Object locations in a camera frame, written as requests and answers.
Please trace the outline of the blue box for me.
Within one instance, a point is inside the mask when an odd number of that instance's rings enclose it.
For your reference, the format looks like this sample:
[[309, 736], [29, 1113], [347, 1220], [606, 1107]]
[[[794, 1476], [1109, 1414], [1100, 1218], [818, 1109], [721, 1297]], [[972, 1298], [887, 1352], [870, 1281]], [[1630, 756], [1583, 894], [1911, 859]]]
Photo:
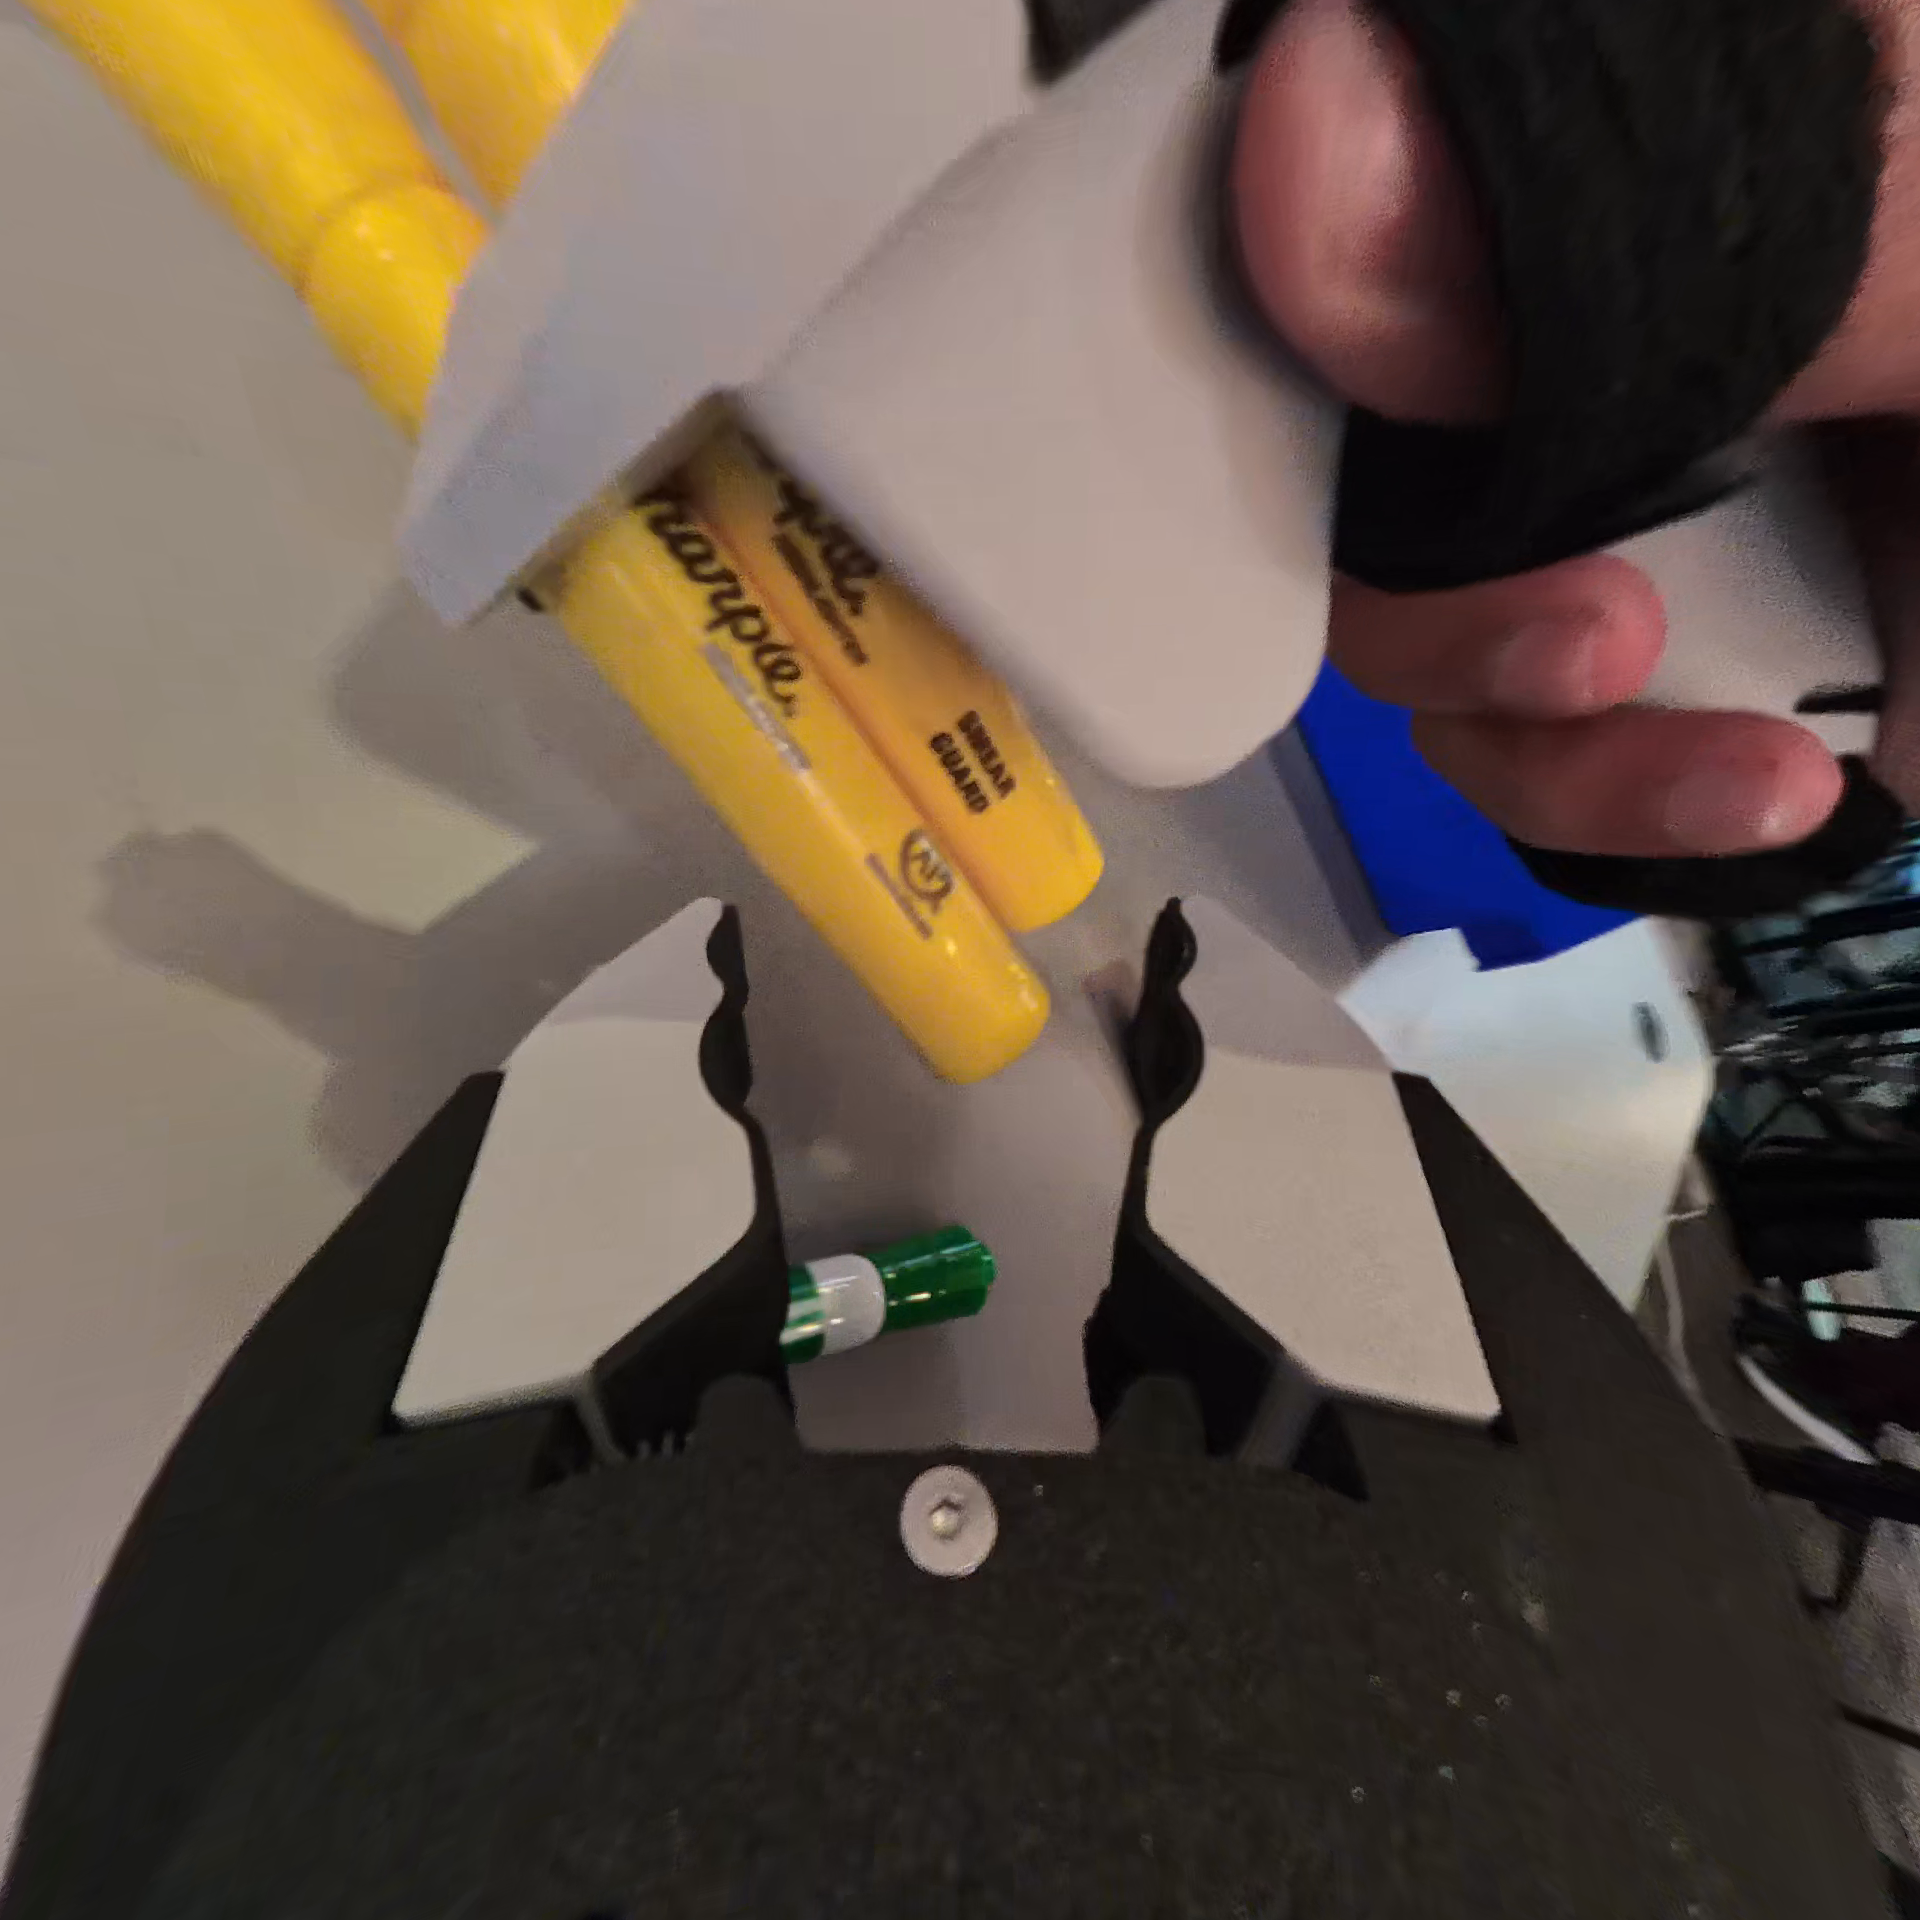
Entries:
[[1635, 922], [1535, 879], [1501, 830], [1433, 772], [1411, 715], [1356, 691], [1333, 662], [1294, 727], [1393, 937], [1457, 932], [1480, 970], [1510, 970]]

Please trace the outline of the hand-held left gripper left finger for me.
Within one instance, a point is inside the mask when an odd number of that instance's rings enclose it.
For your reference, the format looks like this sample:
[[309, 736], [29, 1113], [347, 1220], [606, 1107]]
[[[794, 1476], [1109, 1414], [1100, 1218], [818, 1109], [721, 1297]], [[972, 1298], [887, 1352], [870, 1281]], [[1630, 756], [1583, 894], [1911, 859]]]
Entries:
[[697, 898], [507, 1056], [395, 1390], [402, 1428], [575, 1413], [603, 1457], [672, 1453], [698, 1286], [779, 1229], [749, 1115], [740, 919]]

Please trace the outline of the white desk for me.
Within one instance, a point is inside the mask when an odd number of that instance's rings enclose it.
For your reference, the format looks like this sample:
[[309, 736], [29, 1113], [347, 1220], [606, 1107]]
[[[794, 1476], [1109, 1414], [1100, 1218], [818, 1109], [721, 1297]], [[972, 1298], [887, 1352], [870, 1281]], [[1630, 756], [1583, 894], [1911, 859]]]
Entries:
[[1049, 729], [1109, 852], [1033, 946], [1044, 1044], [941, 1087], [561, 635], [400, 581], [407, 450], [299, 301], [4, 5], [4, 1434], [129, 1508], [258, 1317], [469, 1073], [735, 901], [796, 1253], [962, 1220], [986, 1315], [806, 1366], [809, 1436], [1078, 1451], [1166, 897], [1346, 1000], [1637, 1306], [1707, 1054], [1665, 942], [1386, 949], [1302, 746], [1189, 792]]

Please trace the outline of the yellow highlighter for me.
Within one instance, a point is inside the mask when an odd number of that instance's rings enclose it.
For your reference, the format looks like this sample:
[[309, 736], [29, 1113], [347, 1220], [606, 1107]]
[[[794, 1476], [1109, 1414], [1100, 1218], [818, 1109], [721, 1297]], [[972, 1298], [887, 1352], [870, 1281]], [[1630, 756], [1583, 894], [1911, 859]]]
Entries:
[[[332, 5], [38, 2], [29, 13], [223, 209], [418, 444], [489, 225]], [[780, 897], [951, 1084], [1028, 1052], [1049, 992], [818, 681], [743, 542], [669, 483], [536, 588]]]
[[[515, 205], [631, 10], [366, 5], [493, 216]], [[780, 448], [737, 411], [714, 411], [669, 490], [729, 544], [735, 570], [1004, 928], [1024, 935], [1077, 913], [1104, 855], [1019, 700]]]

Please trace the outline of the green whiteboard marker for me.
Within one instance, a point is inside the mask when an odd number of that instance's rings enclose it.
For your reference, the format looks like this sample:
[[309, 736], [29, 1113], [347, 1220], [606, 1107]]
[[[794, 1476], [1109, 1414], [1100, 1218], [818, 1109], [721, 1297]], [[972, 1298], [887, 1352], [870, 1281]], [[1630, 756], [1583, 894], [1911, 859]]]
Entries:
[[787, 1274], [780, 1358], [794, 1368], [890, 1334], [970, 1321], [989, 1306], [997, 1279], [997, 1255], [961, 1224], [804, 1260]]

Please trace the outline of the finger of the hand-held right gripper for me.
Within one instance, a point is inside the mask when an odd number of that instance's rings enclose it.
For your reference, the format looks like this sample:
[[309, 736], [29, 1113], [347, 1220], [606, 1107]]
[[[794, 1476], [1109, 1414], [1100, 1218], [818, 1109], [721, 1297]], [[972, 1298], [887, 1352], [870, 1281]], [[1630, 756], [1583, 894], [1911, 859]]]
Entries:
[[1019, 2], [637, 5], [446, 328], [400, 569], [467, 626], [1030, 103]]

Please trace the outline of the person's right hand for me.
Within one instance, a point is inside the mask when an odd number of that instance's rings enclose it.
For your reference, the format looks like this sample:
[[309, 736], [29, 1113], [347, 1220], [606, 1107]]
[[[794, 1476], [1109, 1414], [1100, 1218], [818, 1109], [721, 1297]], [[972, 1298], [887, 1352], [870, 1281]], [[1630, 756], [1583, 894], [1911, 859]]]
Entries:
[[[1232, 205], [1262, 313], [1337, 397], [1489, 419], [1501, 342], [1477, 212], [1406, 43], [1361, 5], [1293, 5], [1243, 99]], [[1405, 709], [1435, 771], [1520, 843], [1599, 857], [1775, 852], [1842, 794], [1794, 723], [1659, 709], [1669, 614], [1611, 557], [1435, 594], [1341, 581], [1329, 656]]]

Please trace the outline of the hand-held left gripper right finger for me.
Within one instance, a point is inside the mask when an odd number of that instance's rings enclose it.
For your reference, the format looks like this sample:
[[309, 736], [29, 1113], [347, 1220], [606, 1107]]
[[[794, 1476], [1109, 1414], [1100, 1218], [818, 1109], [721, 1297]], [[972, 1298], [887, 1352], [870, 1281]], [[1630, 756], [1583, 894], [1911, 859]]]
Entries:
[[1499, 1427], [1401, 1077], [1329, 988], [1225, 907], [1171, 898], [1122, 1066], [1137, 1132], [1082, 1332], [1103, 1436], [1148, 1381], [1244, 1465], [1299, 1462], [1350, 1409]]

